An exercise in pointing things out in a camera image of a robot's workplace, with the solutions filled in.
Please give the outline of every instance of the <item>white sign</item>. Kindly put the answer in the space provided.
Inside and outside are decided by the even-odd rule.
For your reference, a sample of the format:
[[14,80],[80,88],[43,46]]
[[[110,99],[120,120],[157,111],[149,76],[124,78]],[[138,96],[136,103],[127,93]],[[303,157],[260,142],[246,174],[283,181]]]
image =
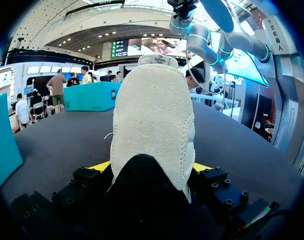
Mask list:
[[264,19],[262,26],[268,34],[275,55],[297,53],[290,34],[276,16]]
[[12,79],[11,70],[0,73],[0,88],[3,88],[5,86],[8,86],[9,84],[11,84],[11,79]]

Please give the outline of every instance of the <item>black table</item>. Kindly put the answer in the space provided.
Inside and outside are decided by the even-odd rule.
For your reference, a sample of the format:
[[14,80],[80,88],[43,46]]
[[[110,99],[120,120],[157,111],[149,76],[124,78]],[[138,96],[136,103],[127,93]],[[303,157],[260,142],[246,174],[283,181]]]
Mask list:
[[[286,156],[228,116],[197,102],[193,106],[196,162],[222,167],[233,184],[249,192],[251,202],[264,198],[289,208],[303,178]],[[104,136],[112,132],[112,118],[112,109],[62,112],[17,133],[24,164],[2,187],[5,199],[11,203],[33,191],[50,199],[80,166],[107,161],[112,136]]]

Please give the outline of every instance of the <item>display screen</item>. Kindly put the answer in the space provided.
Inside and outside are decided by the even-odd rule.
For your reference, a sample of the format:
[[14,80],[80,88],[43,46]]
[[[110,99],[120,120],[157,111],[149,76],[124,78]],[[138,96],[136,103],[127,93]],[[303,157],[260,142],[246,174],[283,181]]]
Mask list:
[[24,89],[24,94],[27,95],[27,94],[32,94],[33,93],[33,90],[34,90],[34,87],[33,86],[30,86],[30,87],[27,87]]
[[72,77],[70,73],[64,73],[64,77],[68,80]]
[[3,88],[9,84],[11,84],[11,79],[12,79],[12,71],[6,71],[0,73],[0,88]]
[[[217,52],[220,42],[221,34],[218,32],[210,32],[211,37],[211,45],[215,52]],[[246,78],[262,84],[264,86],[269,86],[267,80],[261,77],[260,73],[255,67],[255,64],[252,60],[254,60],[254,56],[248,53],[252,59],[242,50],[235,49],[233,50],[233,55],[225,61],[227,66],[227,73],[240,76],[242,78]]]
[[186,40],[165,37],[145,37],[114,41],[112,58],[145,54],[186,56]]

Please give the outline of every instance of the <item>teal box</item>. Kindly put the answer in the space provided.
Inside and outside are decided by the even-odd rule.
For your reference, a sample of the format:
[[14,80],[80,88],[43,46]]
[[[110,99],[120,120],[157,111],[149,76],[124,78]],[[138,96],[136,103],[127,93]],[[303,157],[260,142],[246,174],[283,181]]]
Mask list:
[[95,82],[64,88],[66,111],[104,112],[115,107],[119,82]]
[[0,95],[0,186],[23,164],[8,115],[7,94]]

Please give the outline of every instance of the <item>cable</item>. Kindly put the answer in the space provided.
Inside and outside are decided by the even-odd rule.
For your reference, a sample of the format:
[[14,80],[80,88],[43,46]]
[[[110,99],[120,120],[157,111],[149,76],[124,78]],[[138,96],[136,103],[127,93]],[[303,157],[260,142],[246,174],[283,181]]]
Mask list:
[[232,88],[234,88],[234,93],[233,93],[233,103],[232,103],[231,118],[232,118],[232,115],[233,115],[234,100],[235,100],[235,91],[236,91],[235,82],[233,81],[232,84],[233,84],[233,87],[232,87]]
[[192,73],[192,71],[191,71],[191,69],[190,69],[190,66],[189,66],[190,61],[189,61],[189,59],[188,59],[188,50],[187,50],[187,49],[186,49],[186,64],[187,64],[188,71],[190,72],[192,78],[194,79],[194,81],[196,82],[196,84],[197,84],[200,88],[202,88],[204,91],[206,91],[207,93],[212,94],[212,95],[219,95],[219,94],[221,94],[221,93],[223,92],[224,86],[223,86],[222,90],[219,91],[219,92],[212,92],[212,91],[206,90],[203,86],[201,86],[201,84],[196,80],[196,78],[194,77],[194,75],[193,75],[193,73]]

